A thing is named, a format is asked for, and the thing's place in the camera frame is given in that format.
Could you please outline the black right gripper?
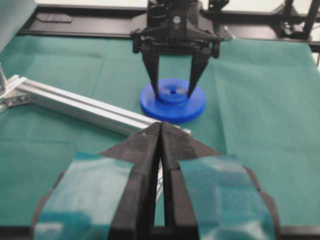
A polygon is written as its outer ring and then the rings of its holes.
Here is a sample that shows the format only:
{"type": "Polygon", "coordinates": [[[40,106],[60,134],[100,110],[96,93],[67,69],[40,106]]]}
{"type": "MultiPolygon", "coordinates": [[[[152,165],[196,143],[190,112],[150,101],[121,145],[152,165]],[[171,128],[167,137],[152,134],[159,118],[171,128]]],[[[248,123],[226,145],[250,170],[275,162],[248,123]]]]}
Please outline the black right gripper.
{"type": "Polygon", "coordinates": [[[195,90],[208,65],[218,58],[224,38],[203,17],[199,0],[149,0],[146,13],[132,19],[132,51],[141,51],[154,94],[158,96],[159,53],[155,47],[197,49],[191,60],[187,96],[195,90]]]}

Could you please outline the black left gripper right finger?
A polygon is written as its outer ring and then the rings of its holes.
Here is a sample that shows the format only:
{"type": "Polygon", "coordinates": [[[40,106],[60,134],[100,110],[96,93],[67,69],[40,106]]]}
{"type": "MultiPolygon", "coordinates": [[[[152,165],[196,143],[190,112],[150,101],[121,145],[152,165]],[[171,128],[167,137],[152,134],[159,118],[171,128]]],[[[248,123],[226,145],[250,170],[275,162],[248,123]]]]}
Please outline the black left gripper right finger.
{"type": "Polygon", "coordinates": [[[278,240],[273,198],[255,173],[168,122],[160,125],[164,222],[179,240],[278,240]]]}

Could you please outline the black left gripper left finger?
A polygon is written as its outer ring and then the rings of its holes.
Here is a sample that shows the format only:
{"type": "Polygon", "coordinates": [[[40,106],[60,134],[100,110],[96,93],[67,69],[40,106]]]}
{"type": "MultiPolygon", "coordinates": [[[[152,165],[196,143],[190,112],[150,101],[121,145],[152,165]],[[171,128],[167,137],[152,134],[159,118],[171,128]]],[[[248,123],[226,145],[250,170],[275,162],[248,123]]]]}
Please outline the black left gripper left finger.
{"type": "Polygon", "coordinates": [[[160,124],[93,155],[79,152],[37,205],[35,240],[135,240],[155,216],[160,124]]]}

